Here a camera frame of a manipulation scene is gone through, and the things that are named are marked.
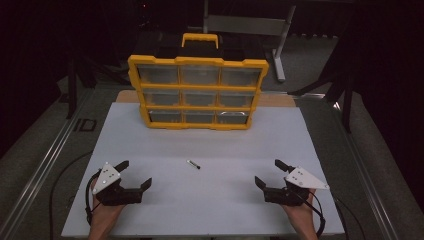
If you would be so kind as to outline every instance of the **human hand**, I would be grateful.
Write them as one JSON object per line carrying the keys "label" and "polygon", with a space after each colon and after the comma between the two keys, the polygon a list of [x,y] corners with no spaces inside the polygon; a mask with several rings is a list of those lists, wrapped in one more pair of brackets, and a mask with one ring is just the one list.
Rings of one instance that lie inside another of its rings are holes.
{"label": "human hand", "polygon": [[[97,179],[91,183],[91,189],[94,188]],[[106,239],[110,231],[115,226],[119,215],[126,205],[118,206],[105,206],[97,200],[93,195],[93,216],[91,219],[89,240],[103,240]]]}
{"label": "human hand", "polygon": [[[308,202],[312,205],[313,195],[309,194]],[[306,204],[300,206],[287,206],[281,205],[289,217],[290,224],[302,240],[316,240],[318,239],[315,233],[314,221],[312,217],[312,209]]]}

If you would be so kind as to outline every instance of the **pen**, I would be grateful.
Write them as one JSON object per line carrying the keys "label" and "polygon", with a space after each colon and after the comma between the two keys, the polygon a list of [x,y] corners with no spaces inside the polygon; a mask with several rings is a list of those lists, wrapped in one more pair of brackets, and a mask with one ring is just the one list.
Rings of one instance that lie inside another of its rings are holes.
{"label": "pen", "polygon": [[187,163],[188,163],[188,164],[190,164],[191,166],[193,166],[193,167],[197,168],[197,169],[200,169],[200,166],[199,166],[199,165],[197,165],[196,163],[194,163],[194,162],[193,162],[193,161],[191,161],[191,160],[187,160]]}

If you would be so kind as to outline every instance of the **white table surface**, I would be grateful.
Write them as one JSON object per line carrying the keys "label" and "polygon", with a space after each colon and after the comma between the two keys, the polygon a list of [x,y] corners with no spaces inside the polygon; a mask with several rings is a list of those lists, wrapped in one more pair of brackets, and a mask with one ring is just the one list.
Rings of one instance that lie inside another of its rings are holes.
{"label": "white table surface", "polygon": [[[288,173],[274,165],[278,158],[326,182],[299,108],[258,107],[249,130],[232,131],[149,129],[138,108],[139,103],[112,104],[63,236],[88,235],[85,187],[105,162],[129,160],[130,166],[121,172],[125,188],[138,188],[153,178],[143,202],[128,205],[112,231],[125,237],[292,234],[283,209],[264,201],[254,177],[268,187],[284,187]],[[317,190],[316,196],[327,220],[324,234],[342,233],[330,192]],[[314,220],[318,227],[317,215]]]}

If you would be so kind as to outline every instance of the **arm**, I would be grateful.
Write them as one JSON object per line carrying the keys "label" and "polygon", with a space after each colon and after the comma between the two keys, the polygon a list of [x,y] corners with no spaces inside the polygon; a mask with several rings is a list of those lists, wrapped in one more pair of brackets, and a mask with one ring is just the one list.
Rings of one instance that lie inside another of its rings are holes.
{"label": "arm", "polygon": [[[91,184],[93,189],[96,180]],[[104,240],[107,239],[109,232],[115,226],[119,215],[126,205],[119,206],[104,206],[93,196],[93,218],[91,220],[89,240]]]}
{"label": "arm", "polygon": [[[313,196],[309,194],[308,202],[312,204]],[[294,230],[302,240],[317,240],[318,237],[315,233],[315,227],[312,217],[312,209],[305,204],[301,206],[289,207],[281,205],[289,217],[290,223]]]}

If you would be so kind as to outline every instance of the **yellow handle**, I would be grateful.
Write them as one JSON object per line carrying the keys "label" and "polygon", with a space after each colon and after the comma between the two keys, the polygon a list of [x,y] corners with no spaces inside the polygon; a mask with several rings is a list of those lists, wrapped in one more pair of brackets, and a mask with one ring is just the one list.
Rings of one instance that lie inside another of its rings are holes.
{"label": "yellow handle", "polygon": [[183,34],[183,43],[181,47],[184,47],[186,40],[195,40],[195,41],[213,41],[215,42],[216,49],[218,49],[218,36],[216,34],[206,34],[206,33],[184,33]]}

